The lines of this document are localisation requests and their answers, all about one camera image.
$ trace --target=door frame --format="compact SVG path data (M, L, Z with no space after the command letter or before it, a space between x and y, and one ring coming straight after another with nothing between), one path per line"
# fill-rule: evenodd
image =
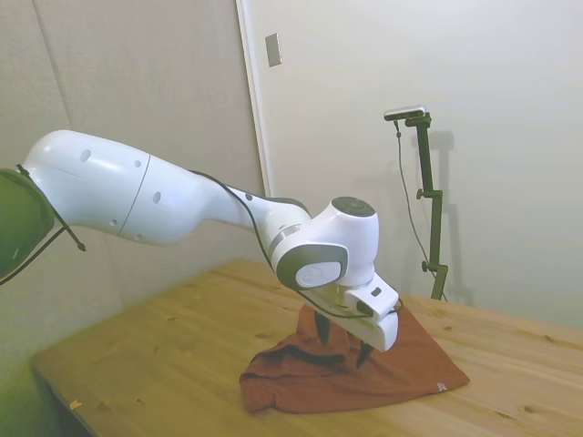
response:
M263 180L265 196L270 197L275 194L272 185L273 178L271 177L269 144L265 131L265 120L263 118L261 86L256 74L259 69L255 65L256 51L260 49L260 47L254 47L250 40L252 32L249 1L250 0L236 0L237 15L239 16L240 39L243 46L245 68L247 70L247 82L251 97L251 111L253 114L253 123L255 125L255 137L257 138L257 149L259 150L261 178Z

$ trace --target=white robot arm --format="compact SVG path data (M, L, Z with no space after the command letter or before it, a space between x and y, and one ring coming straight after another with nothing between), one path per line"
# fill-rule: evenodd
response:
M60 130L30 151L24 169L70 226L168 245L203 220L255 230L266 260L318 316L386 351L397 333L396 291L374 270L374 209L335 198L312 218L300 202L261 198L118 142Z

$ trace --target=wooden table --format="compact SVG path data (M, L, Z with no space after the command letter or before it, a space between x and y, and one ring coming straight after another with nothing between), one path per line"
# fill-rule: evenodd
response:
M294 330L302 303L266 266L245 260L63 341L34 364L92 435L583 436L582 331L403 299L469 385L360 412L249 415L239 376Z

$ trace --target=light switch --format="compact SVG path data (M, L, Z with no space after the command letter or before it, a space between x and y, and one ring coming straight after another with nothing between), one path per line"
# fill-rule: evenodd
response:
M281 64L280 38L277 34L265 37L265 46L267 47L267 60L270 66Z

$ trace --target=black circular cap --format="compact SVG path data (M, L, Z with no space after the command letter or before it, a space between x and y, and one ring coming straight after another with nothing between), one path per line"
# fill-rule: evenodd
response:
M373 207L359 198L335 198L332 205L349 216L371 217L375 212Z

